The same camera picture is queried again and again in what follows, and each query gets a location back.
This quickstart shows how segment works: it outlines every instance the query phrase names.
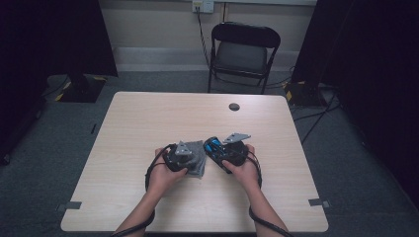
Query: black folding chair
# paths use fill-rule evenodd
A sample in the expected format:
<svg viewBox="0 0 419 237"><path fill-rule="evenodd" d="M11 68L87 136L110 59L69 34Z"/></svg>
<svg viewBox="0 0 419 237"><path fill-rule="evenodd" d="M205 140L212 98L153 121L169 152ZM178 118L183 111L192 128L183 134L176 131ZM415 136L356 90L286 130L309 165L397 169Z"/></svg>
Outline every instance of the black folding chair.
<svg viewBox="0 0 419 237"><path fill-rule="evenodd" d="M257 86L263 80L261 94L265 93L275 53L281 44L277 32L268 27L225 22L212 29L211 43L208 93L212 74L216 77L216 73L256 78ZM272 52L268 59L269 48Z"/></svg>

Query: monitor stand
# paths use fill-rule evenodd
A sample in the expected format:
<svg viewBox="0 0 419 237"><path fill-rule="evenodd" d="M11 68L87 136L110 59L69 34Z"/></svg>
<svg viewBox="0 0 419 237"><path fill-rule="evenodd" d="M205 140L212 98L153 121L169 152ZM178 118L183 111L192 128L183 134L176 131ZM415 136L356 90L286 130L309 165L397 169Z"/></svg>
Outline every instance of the monitor stand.
<svg viewBox="0 0 419 237"><path fill-rule="evenodd" d="M287 101L293 106L326 107L327 103L318 86L304 82L288 83L284 86Z"/></svg>
<svg viewBox="0 0 419 237"><path fill-rule="evenodd" d="M56 97L59 102L96 103L106 79L102 77L86 77L83 74L68 74L71 82L67 83L60 95Z"/></svg>

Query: chair backrest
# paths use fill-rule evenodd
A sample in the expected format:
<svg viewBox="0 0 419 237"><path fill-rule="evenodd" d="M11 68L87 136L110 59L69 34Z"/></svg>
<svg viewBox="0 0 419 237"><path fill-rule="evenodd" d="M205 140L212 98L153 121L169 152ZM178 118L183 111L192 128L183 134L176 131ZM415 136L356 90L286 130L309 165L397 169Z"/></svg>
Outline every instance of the chair backrest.
<svg viewBox="0 0 419 237"><path fill-rule="evenodd" d="M212 29L211 39L212 43L220 40L267 48L278 48L281 43L280 35L271 28L233 22L216 25Z"/></svg>

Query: hand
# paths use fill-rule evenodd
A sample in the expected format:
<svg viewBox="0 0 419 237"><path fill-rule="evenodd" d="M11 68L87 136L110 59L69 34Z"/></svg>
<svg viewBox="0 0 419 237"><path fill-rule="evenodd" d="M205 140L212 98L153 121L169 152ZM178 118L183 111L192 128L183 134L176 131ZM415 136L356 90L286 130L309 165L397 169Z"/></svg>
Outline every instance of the hand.
<svg viewBox="0 0 419 237"><path fill-rule="evenodd" d="M157 155L163 148L158 148L155 150L155 155ZM148 186L148 192L157 192L162 195L170 189L177 181L181 180L182 177L186 175L188 169L185 168L179 172L171 171L164 163L163 155L167 151L163 152L162 155L156 160L156 165L151 171L150 183Z"/></svg>
<svg viewBox="0 0 419 237"><path fill-rule="evenodd" d="M255 147L249 144L246 144L246 146L249 148L248 157L255 159L253 155L255 154ZM235 166L226 160L223 160L222 164L233 173L234 177L246 191L254 187L259 188L257 168L250 160L246 159L241 166Z"/></svg>

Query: baseboard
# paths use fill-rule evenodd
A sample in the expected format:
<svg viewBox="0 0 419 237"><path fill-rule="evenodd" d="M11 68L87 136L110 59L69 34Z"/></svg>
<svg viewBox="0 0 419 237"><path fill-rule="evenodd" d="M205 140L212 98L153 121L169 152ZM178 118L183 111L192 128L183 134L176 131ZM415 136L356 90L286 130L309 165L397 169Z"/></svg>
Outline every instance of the baseboard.
<svg viewBox="0 0 419 237"><path fill-rule="evenodd" d="M204 52L199 48L113 47L118 71L193 71L208 70ZM289 71L298 51L279 51L272 71Z"/></svg>

